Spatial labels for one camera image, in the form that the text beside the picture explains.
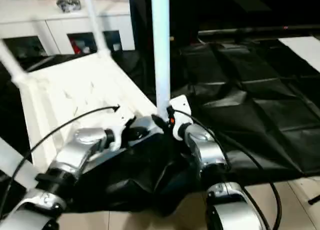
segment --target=white pole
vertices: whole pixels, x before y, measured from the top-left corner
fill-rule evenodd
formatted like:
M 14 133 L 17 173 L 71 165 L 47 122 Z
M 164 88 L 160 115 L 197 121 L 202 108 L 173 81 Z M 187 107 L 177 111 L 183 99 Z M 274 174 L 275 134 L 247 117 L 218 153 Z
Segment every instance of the white pole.
M 12 176 L 22 156 L 0 137 L 0 170 Z M 26 161 L 18 172 L 15 180 L 27 189 L 33 188 L 38 183 L 35 177 L 39 171 L 29 161 Z
M 155 67 L 156 106 L 159 116 L 168 120 L 170 100 L 170 15 L 169 0 L 151 0 Z
M 105 41 L 105 37 L 102 33 L 102 30 L 99 27 L 98 24 L 98 18 L 96 15 L 96 11 L 93 5 L 93 1 L 92 0 L 84 0 L 85 2 L 85 6 L 91 21 L 91 26 L 92 26 L 92 32 L 93 32 L 93 36 L 94 36 L 94 40 L 96 43 L 96 47 L 98 49 L 98 51 L 105 51 L 105 52 L 110 52 L 109 48 L 107 47 L 106 41 Z
M 16 61 L 10 50 L 7 48 L 7 46 L 1 39 L 0 61 L 3 63 L 4 67 L 10 73 L 12 82 L 15 83 L 17 86 L 18 82 L 21 82 L 27 76 L 27 73 L 23 71 L 22 67 L 19 65 L 19 63 Z

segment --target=glass cabinet door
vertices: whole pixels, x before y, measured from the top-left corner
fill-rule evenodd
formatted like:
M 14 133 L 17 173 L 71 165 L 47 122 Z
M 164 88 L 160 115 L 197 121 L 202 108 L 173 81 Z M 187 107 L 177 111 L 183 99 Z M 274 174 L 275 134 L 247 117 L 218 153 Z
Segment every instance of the glass cabinet door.
M 104 38 L 108 48 L 112 51 L 122 51 L 119 31 L 104 31 Z M 67 34 L 75 54 L 95 53 L 97 46 L 93 33 L 74 33 Z
M 15 58 L 47 56 L 38 36 L 3 39 Z

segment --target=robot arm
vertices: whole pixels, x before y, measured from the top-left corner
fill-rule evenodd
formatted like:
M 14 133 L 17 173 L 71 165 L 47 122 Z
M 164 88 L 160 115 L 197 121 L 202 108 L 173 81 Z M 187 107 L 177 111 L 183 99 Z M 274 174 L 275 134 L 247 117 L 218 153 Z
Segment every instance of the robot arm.
M 38 184 L 1 223 L 0 230 L 57 230 L 57 219 L 72 199 L 73 187 L 86 170 L 89 159 L 105 151 L 114 142 L 111 129 L 78 130 L 57 154 Z
M 171 108 L 191 113 L 185 96 L 173 99 Z M 174 138 L 184 141 L 197 160 L 199 177 L 208 168 L 227 166 L 227 161 L 213 133 L 177 112 L 169 112 Z M 0 225 L 0 230 L 57 230 L 57 219 L 66 210 L 73 197 L 74 185 L 80 176 L 93 169 L 100 158 L 108 160 L 124 151 L 120 144 L 123 127 L 113 130 L 85 128 L 78 130 L 72 140 L 57 154 L 45 174 L 37 176 L 38 184 L 31 189 Z M 131 126 L 133 139 L 127 137 L 128 145 L 139 148 L 140 143 L 154 134 L 162 134 L 152 117 L 136 120 Z M 207 189 L 206 220 L 208 230 L 248 229 L 264 230 L 257 209 L 250 198 L 235 182 L 221 182 Z
M 173 136 L 183 140 L 198 161 L 199 175 L 208 168 L 226 168 L 227 161 L 220 145 L 213 138 L 214 134 L 194 124 L 186 115 L 191 115 L 187 98 L 179 96 L 170 101 L 169 117 L 173 125 Z M 206 221 L 208 230 L 265 230 L 262 217 L 259 215 L 250 198 L 241 186 L 235 182 L 221 182 L 207 189 Z

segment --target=white cabinet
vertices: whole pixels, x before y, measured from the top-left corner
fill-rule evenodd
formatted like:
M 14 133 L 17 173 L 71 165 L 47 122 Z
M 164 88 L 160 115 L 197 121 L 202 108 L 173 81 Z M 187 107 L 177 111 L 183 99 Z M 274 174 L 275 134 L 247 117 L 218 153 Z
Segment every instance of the white cabinet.
M 2 23 L 0 37 L 19 58 L 60 53 L 45 21 Z
M 98 18 L 106 43 L 112 51 L 134 50 L 130 15 Z M 61 54 L 74 54 L 77 48 L 97 50 L 89 18 L 46 21 Z
M 0 38 L 7 39 L 15 56 L 34 56 L 33 48 L 46 55 L 94 52 L 86 5 L 80 1 L 81 10 L 64 14 L 51 0 L 0 0 Z M 111 51 L 134 50 L 129 0 L 93 4 Z

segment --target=red object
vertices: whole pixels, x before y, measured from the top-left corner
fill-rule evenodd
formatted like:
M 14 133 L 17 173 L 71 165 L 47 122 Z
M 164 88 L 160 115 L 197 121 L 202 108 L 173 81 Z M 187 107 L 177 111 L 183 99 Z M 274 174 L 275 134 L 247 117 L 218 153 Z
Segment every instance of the red object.
M 71 42 L 71 45 L 72 45 L 74 53 L 75 54 L 81 54 L 82 50 L 76 45 L 75 41 L 74 40 L 70 40 L 70 42 Z

